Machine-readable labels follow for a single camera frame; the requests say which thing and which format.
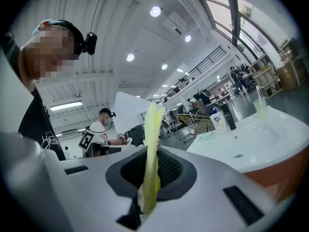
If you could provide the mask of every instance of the drain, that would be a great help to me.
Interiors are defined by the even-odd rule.
[[[243,157],[243,154],[237,154],[234,156],[234,158],[240,158],[240,157]]]

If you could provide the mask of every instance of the sink basin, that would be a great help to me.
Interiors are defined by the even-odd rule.
[[[237,122],[235,130],[201,134],[187,151],[246,173],[282,162],[309,145],[309,126],[270,106],[267,113],[267,119],[254,114]]]

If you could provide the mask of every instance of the white bottle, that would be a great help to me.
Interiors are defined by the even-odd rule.
[[[216,131],[228,131],[227,121],[223,112],[217,112],[216,110],[213,110],[213,114],[210,116],[210,118]]]

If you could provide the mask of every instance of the fluorescent light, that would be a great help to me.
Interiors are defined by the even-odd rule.
[[[157,17],[161,14],[161,9],[158,6],[154,6],[150,11],[151,16]]]
[[[133,61],[133,60],[134,60],[134,55],[133,55],[132,53],[129,53],[129,54],[127,55],[126,60],[127,60],[128,62]]]
[[[66,103],[66,104],[62,104],[62,105],[58,105],[58,106],[51,106],[50,110],[56,111],[56,110],[60,110],[60,109],[64,109],[64,108],[81,106],[81,105],[83,105],[83,103],[81,101],[75,101],[75,102],[70,102],[70,103]]]
[[[187,35],[184,39],[184,41],[189,42],[191,40],[191,35]]]

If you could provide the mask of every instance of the clear plastic cup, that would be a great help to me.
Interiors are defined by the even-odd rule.
[[[257,112],[257,117],[265,119],[268,117],[267,115],[267,105],[265,97],[262,97],[261,100],[257,99],[253,102],[253,105]]]

